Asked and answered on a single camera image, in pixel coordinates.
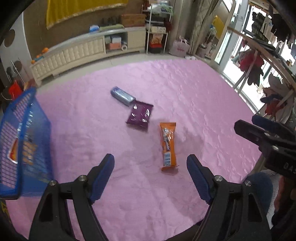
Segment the right hand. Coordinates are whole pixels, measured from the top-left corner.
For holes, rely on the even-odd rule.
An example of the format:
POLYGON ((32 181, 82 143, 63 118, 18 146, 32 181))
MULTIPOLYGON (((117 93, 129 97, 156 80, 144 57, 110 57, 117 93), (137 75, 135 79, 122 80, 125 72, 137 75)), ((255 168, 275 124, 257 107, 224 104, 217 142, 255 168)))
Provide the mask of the right hand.
POLYGON ((281 204, 290 199, 296 201, 295 181, 281 176, 278 183, 278 193, 274 201, 275 210, 278 211, 281 204))

